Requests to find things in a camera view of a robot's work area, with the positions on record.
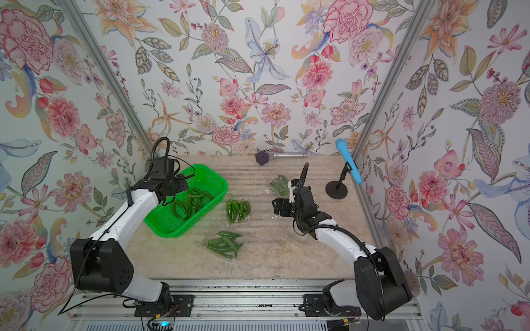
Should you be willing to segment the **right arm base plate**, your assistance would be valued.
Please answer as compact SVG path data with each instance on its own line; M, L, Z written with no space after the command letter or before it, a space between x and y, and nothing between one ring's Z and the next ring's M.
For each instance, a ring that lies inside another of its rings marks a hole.
M359 307L337 306L324 294L304 295L298 310L303 312L306 317L354 318L362 316Z

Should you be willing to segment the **green plastic basket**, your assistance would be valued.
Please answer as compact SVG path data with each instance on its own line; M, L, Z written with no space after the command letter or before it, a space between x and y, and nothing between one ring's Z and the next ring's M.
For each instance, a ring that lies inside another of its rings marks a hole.
M189 189L177 194L173 201L182 201L192 209L188 221L182 221L173 216L170 207L173 201L170 202L170 199L168 199L166 205L159 205L152 210L147 215L144 223L161 238L178 238L182 236L222 202L225 194L228 192L229 185L226 179L205 165L193 165L184 171L184 175L191 176L188 179L189 189L198 188L206 191L213 196L213 200L204 206L204 208L196 209L186 200L186 193Z

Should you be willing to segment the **black microphone stand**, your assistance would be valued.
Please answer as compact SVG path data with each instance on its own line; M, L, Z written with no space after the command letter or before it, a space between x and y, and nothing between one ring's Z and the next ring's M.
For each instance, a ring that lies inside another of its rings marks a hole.
M350 173L351 167L348 163L342 168L340 178L337 181L330 181L325 187L325 191L329 197L336 200L344 199L348 195L348 188L344 184L346 176Z

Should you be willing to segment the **blue microphone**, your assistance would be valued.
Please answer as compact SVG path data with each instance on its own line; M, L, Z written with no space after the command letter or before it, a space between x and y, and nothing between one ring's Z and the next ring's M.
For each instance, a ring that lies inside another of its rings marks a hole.
M348 169L348 173L352 177L353 181L357 184L361 184L363 182L362 176L360 174L359 169L357 168L355 161L353 161L353 157L349 152L346 141L344 139L337 139L335 142L335 146L338 152L342 155L342 158Z

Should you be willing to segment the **curved green pepper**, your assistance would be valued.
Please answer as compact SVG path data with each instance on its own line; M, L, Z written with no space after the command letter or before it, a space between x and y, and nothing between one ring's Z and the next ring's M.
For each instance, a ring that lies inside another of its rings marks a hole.
M204 208L213 200L213 196L198 188L191 188L186 193L186 200L196 209Z

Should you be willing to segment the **long green pepper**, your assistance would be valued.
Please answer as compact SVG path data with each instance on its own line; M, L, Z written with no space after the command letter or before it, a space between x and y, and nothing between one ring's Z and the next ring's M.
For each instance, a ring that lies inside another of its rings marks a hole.
M185 203L179 200L174 200L171 204L171 212L174 217L182 220L188 221L191 216L192 209L188 207Z

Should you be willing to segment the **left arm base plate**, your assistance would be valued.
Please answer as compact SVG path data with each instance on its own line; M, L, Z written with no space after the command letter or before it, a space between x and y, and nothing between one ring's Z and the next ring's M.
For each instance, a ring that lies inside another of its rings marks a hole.
M171 299L163 297L157 302L139 302L135 317L190 317L193 309L194 295L171 295Z

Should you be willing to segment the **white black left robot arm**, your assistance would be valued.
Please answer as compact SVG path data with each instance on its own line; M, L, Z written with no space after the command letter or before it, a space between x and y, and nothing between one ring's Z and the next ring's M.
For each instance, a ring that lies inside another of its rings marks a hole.
M173 303L168 285L137 274L125 249L151 211L189 189L189 178L180 168L176 159L154 158L111 219L87 239L74 241L70 258L77 290L108 292L163 308Z

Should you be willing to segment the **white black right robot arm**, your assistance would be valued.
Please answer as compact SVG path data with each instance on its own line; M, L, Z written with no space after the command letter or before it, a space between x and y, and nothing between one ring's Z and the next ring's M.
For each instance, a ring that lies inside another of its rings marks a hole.
M367 317L382 321L413 299L399 260L392 249L376 248L341 227L318 209L311 188L299 180L288 182L289 197L273 200L274 213L293 219L296 234L309 235L330 247L353 268L352 281L326 285L320 296L306 295L303 309L309 314Z

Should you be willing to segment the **clear pepper clamshell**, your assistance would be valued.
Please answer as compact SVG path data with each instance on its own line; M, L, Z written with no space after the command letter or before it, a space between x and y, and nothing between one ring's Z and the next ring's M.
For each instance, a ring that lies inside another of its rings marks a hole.
M251 203L249 200L230 198L226 201L226 217L229 223L241 223L251 218Z
M241 232L212 230L202 242L202 247L225 261L235 262L246 245L245 239Z
M276 194L279 197L289 196L289 184L292 179L289 176L278 174L274 179L270 180L267 187L267 192L270 194Z
M330 219L330 216L328 216L325 212L320 212L317 213L316 216L310 216L303 219L294 217L292 223L293 231L299 236L309 235L317 241L316 230L314 227L323 221L326 221L327 219Z

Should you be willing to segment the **aluminium rail frame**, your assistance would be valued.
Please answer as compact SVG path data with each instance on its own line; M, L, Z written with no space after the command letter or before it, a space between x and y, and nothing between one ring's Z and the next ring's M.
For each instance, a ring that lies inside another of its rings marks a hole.
M167 279L171 294L192 295L189 316L182 321L304 321L305 295L321 295L331 279ZM86 293L67 312L71 320L146 321L123 306L122 297Z

